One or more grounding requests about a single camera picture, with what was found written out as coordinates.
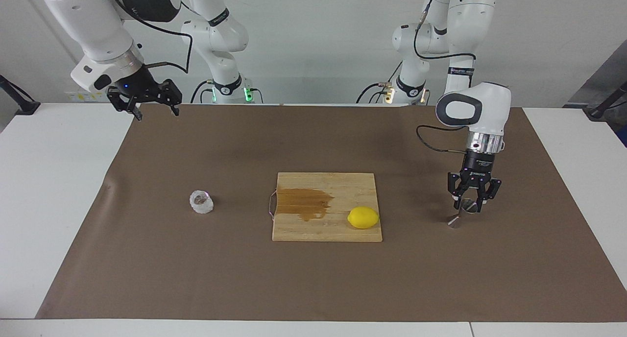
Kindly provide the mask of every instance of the brown table cover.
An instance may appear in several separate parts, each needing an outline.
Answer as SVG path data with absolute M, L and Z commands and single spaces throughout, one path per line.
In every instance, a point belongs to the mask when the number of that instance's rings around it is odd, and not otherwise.
M 38 318 L 627 321 L 627 292 L 521 109 L 499 195 L 457 230 L 443 221 L 461 155 L 414 132 L 439 125 L 432 107 L 142 111 Z M 466 131 L 425 138 L 463 149 Z M 383 243 L 273 242 L 280 171 L 373 172 Z M 212 213 L 190 208 L 197 189 Z

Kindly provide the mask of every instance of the lemon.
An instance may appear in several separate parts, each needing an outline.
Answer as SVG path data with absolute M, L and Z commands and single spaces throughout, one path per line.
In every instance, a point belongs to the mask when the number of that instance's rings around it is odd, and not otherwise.
M 348 220 L 355 228 L 368 229 L 379 223 L 379 214 L 369 207 L 356 207 L 349 213 Z

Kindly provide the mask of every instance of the table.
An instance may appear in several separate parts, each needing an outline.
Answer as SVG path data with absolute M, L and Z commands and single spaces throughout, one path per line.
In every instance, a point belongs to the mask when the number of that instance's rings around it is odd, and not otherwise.
M 551 159 L 627 283 L 627 149 L 580 110 L 525 109 Z M 132 117 L 108 104 L 50 103 L 0 134 L 0 336 L 395 335 L 624 336 L 627 323 L 288 323 L 31 320 L 96 197 Z

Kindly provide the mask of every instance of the cutting board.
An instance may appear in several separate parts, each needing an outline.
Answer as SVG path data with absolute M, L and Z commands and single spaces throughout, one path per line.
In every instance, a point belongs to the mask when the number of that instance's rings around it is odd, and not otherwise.
M 381 242 L 381 221 L 368 229 L 348 222 L 358 206 L 379 212 L 374 174 L 280 172 L 273 241 Z

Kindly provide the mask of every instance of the black pole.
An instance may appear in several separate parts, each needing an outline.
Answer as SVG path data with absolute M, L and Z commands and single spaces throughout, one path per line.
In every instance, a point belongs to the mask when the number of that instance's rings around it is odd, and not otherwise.
M 25 100 L 11 85 L 11 82 L 0 74 L 0 88 L 2 88 L 20 106 L 18 116 L 32 116 L 41 105 L 40 102 Z
M 614 93 L 609 95 L 609 97 L 604 100 L 603 103 L 598 105 L 598 107 L 590 111 L 590 115 L 593 118 L 601 118 L 603 114 L 605 114 L 605 111 L 607 111 L 607 108 L 611 107 L 625 93 L 627 93 L 627 82 L 623 83 L 621 87 L 619 87 L 616 91 L 614 91 Z

